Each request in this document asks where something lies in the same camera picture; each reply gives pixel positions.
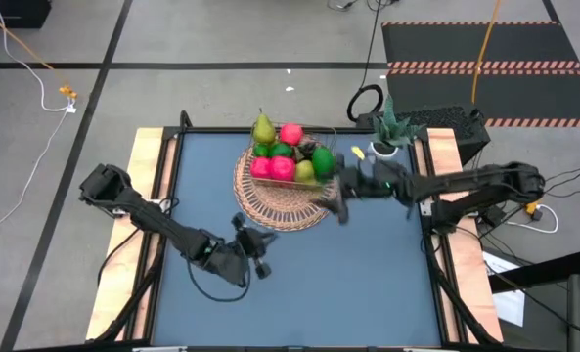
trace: orange cable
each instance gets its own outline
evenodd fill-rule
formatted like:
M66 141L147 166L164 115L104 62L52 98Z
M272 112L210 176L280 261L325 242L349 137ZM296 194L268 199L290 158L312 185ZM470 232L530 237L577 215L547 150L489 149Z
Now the orange cable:
M476 61L476 67L474 68L474 82L472 83L472 103L476 102L476 83L478 82L478 75L480 74L481 62L483 61L483 55L485 55L485 47L487 47L487 42L489 41L489 36L494 27L494 22L498 17L498 9L501 7L501 0L496 0L496 5L494 5L494 13L492 14L492 21L487 27L485 32L485 40L483 40L483 46L481 46L481 52L478 54L478 60Z
M0 28L3 29L9 36L11 36L14 40L16 40L18 42L18 44L20 44L36 61L38 61L39 63L41 63L44 67L54 71L63 81L64 84L67 85L67 80L65 77L63 77L56 69L54 69L52 66L46 64L44 62L44 60L42 58L40 58L39 55L35 54L26 44L24 44L24 42L22 42L14 33L12 33L9 29L7 29L5 27L5 25L3 25L2 23L0 23Z

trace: wooden frame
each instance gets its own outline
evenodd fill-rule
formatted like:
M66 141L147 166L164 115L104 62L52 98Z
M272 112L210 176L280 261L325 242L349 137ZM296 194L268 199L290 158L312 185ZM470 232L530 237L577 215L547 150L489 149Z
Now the wooden frame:
M131 175L133 187L144 198L149 198L156 175L159 160L159 149L163 136L163 128L140 128L137 131L135 143L129 159L127 172ZM428 144L433 159L433 168L436 174L457 172L462 170L459 160L459 152L455 141L454 132L451 129L428 129ZM163 175L159 190L160 198L166 197L170 174L172 172L172 158L175 155L176 141L168 141L166 161L164 162ZM426 162L424 161L422 144L416 142L416 152L421 174L426 174ZM444 195L444 198L455 199L464 196L465 193ZM472 219L463 219L459 226L476 234L476 228ZM132 231L133 226L128 219L116 220L113 225L112 238L108 253L122 242ZM147 268L152 262L156 251L157 237L151 239L151 248L147 258ZM502 333L496 315L496 309L492 298L492 292L485 271L482 251L478 239L471 233L458 230L449 237L450 249L454 269L457 277L457 285L461 298L464 300L472 314L498 340L502 340ZM142 247L142 234L137 234L132 241L122 248L112 261L106 266L99 289L97 291L94 310L87 331L87 338L91 339L101 334L113 321L126 300L129 298L139 256ZM438 250L437 257L440 265L443 265L442 249ZM145 323L147 317L149 294L146 293L137 312L137 322ZM446 320L446 328L449 340L458 342L457 325L451 302L442 291L442 303ZM136 324L133 338L142 338L144 324ZM467 331L468 341L474 343L474 337Z

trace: green plant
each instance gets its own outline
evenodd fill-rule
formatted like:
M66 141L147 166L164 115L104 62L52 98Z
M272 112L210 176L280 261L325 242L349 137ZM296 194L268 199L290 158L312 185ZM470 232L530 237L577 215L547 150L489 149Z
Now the green plant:
M418 131L424 126L409 124L409 118L396 120L394 115L394 100L387 96L383 118L373 116L375 126L374 142L383 143L391 147L402 147L411 144Z

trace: paper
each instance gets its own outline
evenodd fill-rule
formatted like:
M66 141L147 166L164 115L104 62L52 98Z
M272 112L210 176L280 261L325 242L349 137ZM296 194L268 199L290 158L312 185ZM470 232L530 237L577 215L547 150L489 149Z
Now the paper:
M497 273L502 273L511 269L519 268L517 265L503 260L495 255L483 252L483 258L487 265ZM493 295L494 306L498 317L504 321L516 324L519 327L524 325L524 293L519 290L511 292L497 293Z

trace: white pot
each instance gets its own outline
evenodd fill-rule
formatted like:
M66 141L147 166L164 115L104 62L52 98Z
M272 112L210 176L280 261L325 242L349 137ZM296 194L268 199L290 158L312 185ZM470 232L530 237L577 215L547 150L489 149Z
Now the white pot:
M374 153L375 156L377 157L377 159L379 159L379 160L392 160L392 159L394 159L394 156L396 155L396 153L398 153L398 147L396 147L394 152L392 152L390 154L382 154L382 153L378 152L377 149L375 148L375 143L370 142L370 151L372 153Z

